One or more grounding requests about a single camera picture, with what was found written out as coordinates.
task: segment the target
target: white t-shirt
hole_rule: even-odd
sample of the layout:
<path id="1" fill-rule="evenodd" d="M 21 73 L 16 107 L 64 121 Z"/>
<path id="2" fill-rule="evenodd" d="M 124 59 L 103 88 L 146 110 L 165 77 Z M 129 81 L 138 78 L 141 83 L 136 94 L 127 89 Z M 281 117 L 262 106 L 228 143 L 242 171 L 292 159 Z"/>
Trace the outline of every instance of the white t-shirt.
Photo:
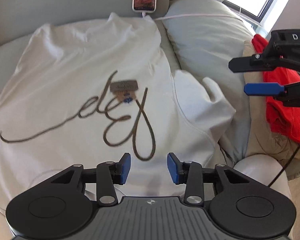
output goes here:
<path id="1" fill-rule="evenodd" d="M 125 152 L 131 154 L 131 169 L 126 184 L 115 186 L 118 192 L 135 196 L 183 193 L 184 186 L 171 180 L 167 154 L 174 152 L 181 161 L 205 165 L 235 110 L 213 80 L 204 78 L 201 85 L 181 70 L 172 77 L 160 42 L 150 17 L 127 19 L 116 14 L 101 25 L 95 21 L 44 25 L 34 33 L 0 95 L 2 137 L 8 141 L 29 138 L 72 119 L 27 141 L 7 143 L 0 138 L 2 213 L 13 197 L 75 163 L 95 168 L 102 162 L 119 161 Z M 131 102 L 109 110 L 107 117 L 99 112 L 114 98 L 106 87 L 111 75 L 111 82 L 136 80 L 138 90 L 136 98 L 128 97 Z M 77 114 L 89 98 L 92 104 Z M 105 143 L 116 144 L 129 135 L 140 109 L 136 99 L 141 104 L 144 98 L 155 139 L 149 161 L 136 158 L 132 136 L 118 146 Z M 114 99 L 108 108 L 117 102 Z M 114 122 L 104 138 L 111 118 L 124 115 L 131 118 Z M 149 130 L 141 113 L 136 148 L 143 158 L 153 148 Z M 95 185 L 87 184 L 87 190 L 95 193 Z"/>

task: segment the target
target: black cable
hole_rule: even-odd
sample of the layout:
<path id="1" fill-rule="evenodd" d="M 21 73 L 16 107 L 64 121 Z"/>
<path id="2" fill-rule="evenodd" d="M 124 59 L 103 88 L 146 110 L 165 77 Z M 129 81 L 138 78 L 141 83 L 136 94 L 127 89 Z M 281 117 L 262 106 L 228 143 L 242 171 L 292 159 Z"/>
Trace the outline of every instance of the black cable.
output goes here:
<path id="1" fill-rule="evenodd" d="M 296 154 L 297 154 L 297 152 L 298 152 L 299 149 L 300 149 L 300 144 L 297 147 L 297 149 L 294 151 L 294 153 L 292 154 L 292 156 L 290 157 L 290 159 L 288 160 L 288 162 L 286 163 L 286 165 L 284 165 L 284 167 L 278 173 L 278 175 L 275 176 L 275 178 L 270 182 L 270 184 L 268 185 L 268 187 L 271 187 L 272 184 L 274 184 L 274 182 L 280 177 L 280 175 L 284 172 L 284 170 L 289 166 L 289 164 L 292 162 L 293 158 L 296 156 Z"/>

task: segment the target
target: red cloth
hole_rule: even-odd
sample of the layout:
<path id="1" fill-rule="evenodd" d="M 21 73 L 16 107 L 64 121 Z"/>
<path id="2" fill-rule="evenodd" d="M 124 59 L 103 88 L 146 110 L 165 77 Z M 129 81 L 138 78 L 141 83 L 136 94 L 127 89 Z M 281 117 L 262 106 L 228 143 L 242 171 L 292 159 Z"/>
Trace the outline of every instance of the red cloth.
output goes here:
<path id="1" fill-rule="evenodd" d="M 262 53 L 268 41 L 256 34 L 252 44 L 257 53 Z M 278 82 L 287 85 L 300 81 L 299 74 L 291 69 L 277 67 L 274 71 L 263 72 L 264 82 Z M 285 107 L 281 101 L 266 97 L 266 119 L 272 132 L 286 135 L 295 142 L 300 143 L 300 107 Z"/>

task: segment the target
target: white cable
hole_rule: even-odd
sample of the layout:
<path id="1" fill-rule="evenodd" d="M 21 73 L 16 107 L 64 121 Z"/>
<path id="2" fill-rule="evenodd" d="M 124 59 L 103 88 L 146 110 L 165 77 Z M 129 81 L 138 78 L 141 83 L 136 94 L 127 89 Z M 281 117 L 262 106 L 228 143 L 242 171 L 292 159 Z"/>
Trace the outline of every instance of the white cable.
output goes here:
<path id="1" fill-rule="evenodd" d="M 158 20 L 167 20 L 167 19 L 173 19 L 173 18 L 180 18 L 180 17 L 189 17 L 189 16 L 206 16 L 206 17 L 226 17 L 226 18 L 234 18 L 237 20 L 240 20 L 237 16 L 231 16 L 231 15 L 224 15 L 224 14 L 207 14 L 207 13 L 189 13 L 189 14 L 179 14 L 179 15 L 172 15 L 172 16 L 165 16 L 154 19 L 155 21 Z"/>

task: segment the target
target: silver screw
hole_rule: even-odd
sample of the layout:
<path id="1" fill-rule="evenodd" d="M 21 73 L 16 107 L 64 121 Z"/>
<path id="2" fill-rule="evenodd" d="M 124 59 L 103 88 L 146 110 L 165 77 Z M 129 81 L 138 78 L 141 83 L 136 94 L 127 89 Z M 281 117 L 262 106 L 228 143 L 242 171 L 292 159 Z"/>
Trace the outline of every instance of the silver screw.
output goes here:
<path id="1" fill-rule="evenodd" d="M 103 196 L 99 198 L 100 202 L 103 204 L 111 204 L 115 201 L 115 198 L 112 196 Z"/>
<path id="2" fill-rule="evenodd" d="M 190 196 L 187 197 L 187 201 L 191 204 L 198 204 L 202 201 L 202 198 L 200 198 L 199 196 Z"/>

